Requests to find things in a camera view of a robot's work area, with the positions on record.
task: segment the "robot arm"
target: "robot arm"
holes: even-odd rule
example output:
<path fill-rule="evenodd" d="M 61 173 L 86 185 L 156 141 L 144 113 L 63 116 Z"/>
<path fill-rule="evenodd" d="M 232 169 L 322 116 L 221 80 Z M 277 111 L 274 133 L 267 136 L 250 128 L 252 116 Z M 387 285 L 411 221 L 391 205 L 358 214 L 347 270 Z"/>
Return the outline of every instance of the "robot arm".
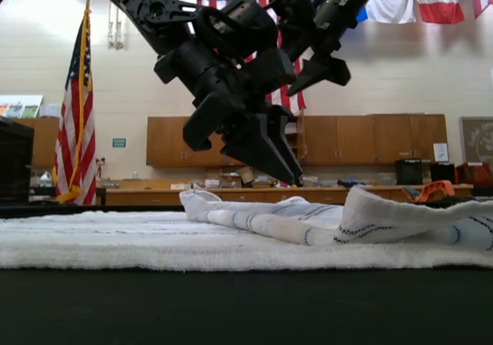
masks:
<path fill-rule="evenodd" d="M 210 149 L 216 132 L 222 154 L 284 182 L 299 180 L 302 170 L 284 135 L 292 115 L 266 99 L 295 75 L 277 48 L 275 22 L 256 0 L 232 0 L 221 11 L 180 0 L 111 1 L 158 54 L 161 80 L 178 78 L 195 96 L 196 111 L 183 128 L 191 149 Z"/>
<path fill-rule="evenodd" d="M 194 95 L 196 111 L 183 128 L 191 149 L 210 149 L 216 132 L 225 143 L 222 154 L 299 182 L 302 170 L 284 135 L 292 114 L 266 95 L 288 84 L 294 94 L 323 79 L 345 85 L 346 64 L 330 54 L 368 0 L 270 0 L 264 8 L 256 0 L 232 0 L 220 11 L 180 0 L 110 1 L 158 54 L 154 71 L 161 80 L 178 78 Z M 269 8 L 280 17 L 282 49 Z M 314 57 L 297 78 L 291 61 L 309 47 Z"/>

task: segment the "white towel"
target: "white towel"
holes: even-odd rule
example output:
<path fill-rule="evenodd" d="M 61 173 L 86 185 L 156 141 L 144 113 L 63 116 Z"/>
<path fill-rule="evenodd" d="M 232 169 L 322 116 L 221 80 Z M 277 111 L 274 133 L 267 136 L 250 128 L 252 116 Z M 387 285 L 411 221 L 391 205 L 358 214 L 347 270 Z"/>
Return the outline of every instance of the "white towel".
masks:
<path fill-rule="evenodd" d="M 300 197 L 278 204 L 223 203 L 200 190 L 181 193 L 180 199 L 190 220 L 246 229 L 298 245 L 399 242 L 493 249 L 493 202 L 431 209 L 382 199 L 358 187 L 350 191 L 344 208 Z"/>
<path fill-rule="evenodd" d="M 429 210 L 360 189 L 351 191 L 344 208 L 301 198 L 223 203 L 202 191 L 181 197 L 189 218 L 185 213 L 87 212 L 0 219 L 0 268 L 493 268 L 491 204 Z"/>

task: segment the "black table surface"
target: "black table surface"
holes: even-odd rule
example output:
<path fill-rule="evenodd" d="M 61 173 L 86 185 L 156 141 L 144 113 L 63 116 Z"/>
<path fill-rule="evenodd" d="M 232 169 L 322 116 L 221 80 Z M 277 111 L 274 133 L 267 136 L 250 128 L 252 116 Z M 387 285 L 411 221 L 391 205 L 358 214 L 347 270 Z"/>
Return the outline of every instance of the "black table surface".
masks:
<path fill-rule="evenodd" d="M 0 343 L 491 342 L 493 271 L 0 270 Z"/>

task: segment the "black speaker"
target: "black speaker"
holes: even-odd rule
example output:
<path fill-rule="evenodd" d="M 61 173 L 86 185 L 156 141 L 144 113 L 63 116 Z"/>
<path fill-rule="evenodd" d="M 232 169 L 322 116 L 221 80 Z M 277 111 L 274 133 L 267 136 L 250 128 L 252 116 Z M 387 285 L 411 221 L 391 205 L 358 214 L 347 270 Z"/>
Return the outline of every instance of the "black speaker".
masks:
<path fill-rule="evenodd" d="M 0 116 L 0 204 L 29 202 L 34 129 Z"/>
<path fill-rule="evenodd" d="M 456 184 L 455 165 L 454 164 L 431 164 L 431 181 L 450 181 L 452 185 Z"/>
<path fill-rule="evenodd" d="M 416 186 L 423 184 L 423 163 L 421 159 L 405 159 L 395 162 L 397 184 Z"/>

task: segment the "bulletin board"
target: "bulletin board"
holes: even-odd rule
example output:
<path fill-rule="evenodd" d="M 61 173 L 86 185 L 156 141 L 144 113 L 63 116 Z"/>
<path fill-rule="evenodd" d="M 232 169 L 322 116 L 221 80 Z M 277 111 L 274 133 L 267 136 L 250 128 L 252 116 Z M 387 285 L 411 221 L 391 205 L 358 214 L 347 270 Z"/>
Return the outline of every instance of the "bulletin board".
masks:
<path fill-rule="evenodd" d="M 493 117 L 461 117 L 465 162 L 487 162 L 493 169 Z"/>

